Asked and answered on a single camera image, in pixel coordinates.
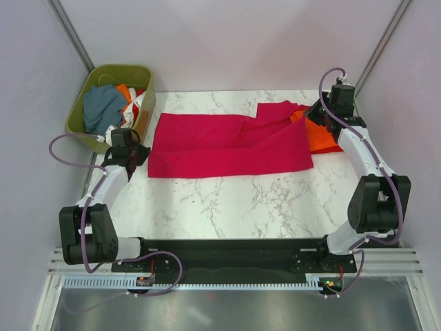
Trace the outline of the magenta t shirt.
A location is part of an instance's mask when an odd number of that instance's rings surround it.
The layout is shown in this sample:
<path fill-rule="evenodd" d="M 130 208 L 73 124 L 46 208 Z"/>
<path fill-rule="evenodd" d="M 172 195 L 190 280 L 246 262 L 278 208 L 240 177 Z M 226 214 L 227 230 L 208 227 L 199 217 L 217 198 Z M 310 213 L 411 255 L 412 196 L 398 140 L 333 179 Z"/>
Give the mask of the magenta t shirt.
<path fill-rule="evenodd" d="M 157 179 L 203 179 L 298 172 L 313 168 L 305 120 L 289 101 L 260 103 L 255 117 L 163 113 L 147 174 Z"/>

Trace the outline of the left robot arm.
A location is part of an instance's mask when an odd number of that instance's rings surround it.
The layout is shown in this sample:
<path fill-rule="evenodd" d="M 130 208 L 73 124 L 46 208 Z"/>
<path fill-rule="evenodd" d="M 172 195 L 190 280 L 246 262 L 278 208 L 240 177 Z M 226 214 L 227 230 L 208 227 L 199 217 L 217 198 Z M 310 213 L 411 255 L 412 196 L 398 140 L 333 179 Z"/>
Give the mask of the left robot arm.
<path fill-rule="evenodd" d="M 144 271 L 151 264 L 151 254 L 141 248 L 140 238 L 117 235 L 110 209 L 136 169 L 145 163 L 150 149 L 133 129 L 115 129 L 108 137 L 111 145 L 102 164 L 89 166 L 100 170 L 101 177 L 76 204 L 59 212 L 63 259 L 68 265 L 84 265 L 89 273 L 96 270 L 90 267 L 92 263 L 122 260 L 136 271 Z"/>

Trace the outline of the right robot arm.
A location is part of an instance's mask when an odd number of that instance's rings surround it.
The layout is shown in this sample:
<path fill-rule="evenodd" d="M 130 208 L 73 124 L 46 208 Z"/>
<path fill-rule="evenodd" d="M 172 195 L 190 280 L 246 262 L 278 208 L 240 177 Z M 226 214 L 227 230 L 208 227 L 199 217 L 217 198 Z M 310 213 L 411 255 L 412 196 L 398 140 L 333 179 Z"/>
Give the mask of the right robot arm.
<path fill-rule="evenodd" d="M 340 264 L 340 255 L 350 254 L 364 243 L 397 243 L 411 182 L 384 162 L 373 146 L 366 123 L 353 113 L 353 86 L 338 80 L 330 92 L 319 95 L 305 116 L 332 135 L 358 177 L 347 207 L 346 222 L 324 237 L 326 248 L 315 255 L 316 265 L 328 272 Z"/>

